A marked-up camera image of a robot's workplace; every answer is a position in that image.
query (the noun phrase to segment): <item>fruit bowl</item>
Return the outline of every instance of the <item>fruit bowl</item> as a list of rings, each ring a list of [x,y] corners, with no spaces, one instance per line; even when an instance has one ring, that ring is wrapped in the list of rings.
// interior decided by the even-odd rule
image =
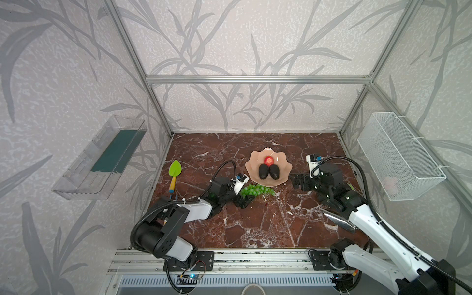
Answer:
[[[259,177],[259,166],[264,163],[264,159],[271,156],[274,159],[274,164],[278,165],[280,176],[277,180],[272,179],[270,175],[266,179]],[[249,161],[246,162],[246,169],[249,178],[260,185],[273,187],[280,185],[288,180],[288,174],[292,170],[292,164],[287,162],[287,157],[284,152],[274,152],[271,148],[265,148],[261,152],[253,151]]]

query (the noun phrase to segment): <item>pink bowl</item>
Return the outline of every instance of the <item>pink bowl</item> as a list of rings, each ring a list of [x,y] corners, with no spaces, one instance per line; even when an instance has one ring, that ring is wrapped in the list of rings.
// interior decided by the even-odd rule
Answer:
[[[266,179],[259,178],[259,166],[264,163],[264,159],[267,156],[274,158],[274,164],[278,165],[280,169],[280,177],[278,180],[272,179],[270,174]],[[249,161],[246,162],[246,169],[249,173],[249,178],[260,185],[273,187],[281,185],[288,180],[288,174],[292,170],[292,164],[287,162],[287,158],[284,152],[274,152],[271,148],[265,148],[261,152],[253,151]]]

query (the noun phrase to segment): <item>leaf pattern wallpaper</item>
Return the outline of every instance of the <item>leaf pattern wallpaper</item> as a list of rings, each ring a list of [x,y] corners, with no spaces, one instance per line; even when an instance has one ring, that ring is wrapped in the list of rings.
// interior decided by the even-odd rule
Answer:
[[[118,0],[147,75],[368,75],[406,1]],[[362,85],[155,84],[181,132],[338,131]]]
[[[96,294],[169,138],[101,2],[1,0],[0,20],[0,293]],[[109,199],[52,192],[112,114],[148,131]]]
[[[471,6],[470,0],[424,1],[375,81],[469,188]],[[369,94],[344,134],[352,156],[368,171],[371,167],[356,140],[375,111],[386,110]],[[472,217],[444,184],[407,202],[391,202],[375,177],[369,185],[386,220],[423,250],[447,259],[458,278],[472,284]],[[458,294],[466,294],[457,288]]]

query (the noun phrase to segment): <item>clear plastic basket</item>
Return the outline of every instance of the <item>clear plastic basket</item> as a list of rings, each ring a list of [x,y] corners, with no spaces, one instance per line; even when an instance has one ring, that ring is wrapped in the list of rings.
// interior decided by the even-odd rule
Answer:
[[[392,201],[414,200],[446,179],[393,112],[372,113],[357,141]]]
[[[93,169],[95,164],[121,130],[135,130],[128,136],[120,152],[113,155],[109,169]],[[52,191],[68,200],[106,200],[117,184],[137,145],[147,131],[142,119],[112,115],[85,150],[54,184]]]

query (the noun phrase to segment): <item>red apple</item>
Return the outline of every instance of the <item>red apple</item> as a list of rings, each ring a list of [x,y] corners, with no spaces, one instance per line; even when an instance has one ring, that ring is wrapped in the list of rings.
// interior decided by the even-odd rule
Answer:
[[[267,166],[270,166],[270,165],[274,164],[274,158],[271,157],[271,156],[267,156],[264,159],[264,164],[266,164]]]

